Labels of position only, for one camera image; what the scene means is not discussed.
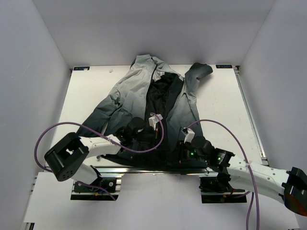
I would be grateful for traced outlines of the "grey gradient zip jacket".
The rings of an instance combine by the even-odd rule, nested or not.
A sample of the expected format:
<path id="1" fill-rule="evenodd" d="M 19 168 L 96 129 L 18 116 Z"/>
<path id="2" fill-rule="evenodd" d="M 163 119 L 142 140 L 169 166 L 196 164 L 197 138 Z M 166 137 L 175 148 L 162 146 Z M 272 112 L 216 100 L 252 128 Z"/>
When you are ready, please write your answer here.
<path id="1" fill-rule="evenodd" d="M 83 125 L 106 136 L 115 135 L 120 127 L 125 127 L 134 117 L 149 122 L 150 113 L 161 114 L 163 119 L 156 125 L 158 142 L 161 145 L 148 153 L 123 151 L 116 155 L 106 155 L 106 159 L 134 167 L 170 169 L 181 167 L 178 163 L 178 143 L 185 136 L 182 129 L 191 126 L 196 136 L 202 136 L 198 123 L 196 106 L 200 80 L 212 73 L 207 64 L 194 63 L 180 75 L 168 64 L 149 54 L 137 56 L 128 73 L 111 89 Z M 97 135 L 79 128 L 81 137 L 93 138 Z"/>

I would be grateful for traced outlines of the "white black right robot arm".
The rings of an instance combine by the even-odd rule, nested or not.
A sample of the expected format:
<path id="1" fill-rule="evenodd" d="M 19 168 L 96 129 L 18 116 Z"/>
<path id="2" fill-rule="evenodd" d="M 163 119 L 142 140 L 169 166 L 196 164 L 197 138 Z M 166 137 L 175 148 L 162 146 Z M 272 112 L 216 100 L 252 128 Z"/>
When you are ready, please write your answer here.
<path id="1" fill-rule="evenodd" d="M 280 170 L 257 163 L 247 163 L 234 153 L 214 147 L 204 137 L 178 143 L 179 165 L 187 170 L 217 173 L 212 183 L 200 186 L 217 193 L 242 189 L 272 198 L 290 211 L 307 215 L 307 175 L 293 167 Z"/>

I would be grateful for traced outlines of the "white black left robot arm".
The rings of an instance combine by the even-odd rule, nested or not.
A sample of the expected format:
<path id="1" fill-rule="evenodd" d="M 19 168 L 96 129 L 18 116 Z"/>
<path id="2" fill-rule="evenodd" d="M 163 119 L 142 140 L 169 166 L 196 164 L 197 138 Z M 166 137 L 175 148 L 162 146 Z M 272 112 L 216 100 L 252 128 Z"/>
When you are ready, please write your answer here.
<path id="1" fill-rule="evenodd" d="M 48 172 L 53 172 L 59 182 L 63 182 L 72 178 L 83 186 L 86 186 L 90 191 L 104 190 L 101 187 L 102 177 L 95 167 L 83 164 L 86 158 L 103 155 L 105 153 L 117 154 L 120 150 L 126 150 L 134 153 L 148 153 L 157 149 L 164 139 L 164 127 L 161 125 L 162 137 L 157 145 L 146 150 L 130 149 L 121 145 L 117 137 L 113 135 L 104 136 L 93 129 L 74 122 L 57 123 L 50 129 L 60 125 L 76 125 L 84 128 L 96 135 L 95 138 L 84 138 L 76 135 L 74 132 L 68 133 L 55 146 L 53 146 L 45 155 L 44 159 L 49 166 L 45 169 Z"/>

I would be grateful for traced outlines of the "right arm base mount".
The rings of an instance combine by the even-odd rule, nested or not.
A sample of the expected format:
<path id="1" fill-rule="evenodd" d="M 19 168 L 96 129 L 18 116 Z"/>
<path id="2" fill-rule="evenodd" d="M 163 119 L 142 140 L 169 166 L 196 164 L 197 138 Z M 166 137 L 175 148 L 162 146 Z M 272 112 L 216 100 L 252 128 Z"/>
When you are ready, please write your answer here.
<path id="1" fill-rule="evenodd" d="M 247 203 L 245 190 L 234 189 L 228 181 L 217 177 L 200 177 L 199 189 L 203 204 Z"/>

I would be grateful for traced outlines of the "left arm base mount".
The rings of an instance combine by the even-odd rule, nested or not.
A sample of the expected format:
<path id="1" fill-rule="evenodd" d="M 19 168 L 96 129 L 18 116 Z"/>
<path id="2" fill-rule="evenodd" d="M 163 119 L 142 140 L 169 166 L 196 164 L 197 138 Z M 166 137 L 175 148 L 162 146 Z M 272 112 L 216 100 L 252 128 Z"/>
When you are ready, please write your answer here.
<path id="1" fill-rule="evenodd" d="M 94 187 L 74 181 L 71 200 L 79 201 L 116 201 L 121 189 L 122 175 L 103 175 Z"/>

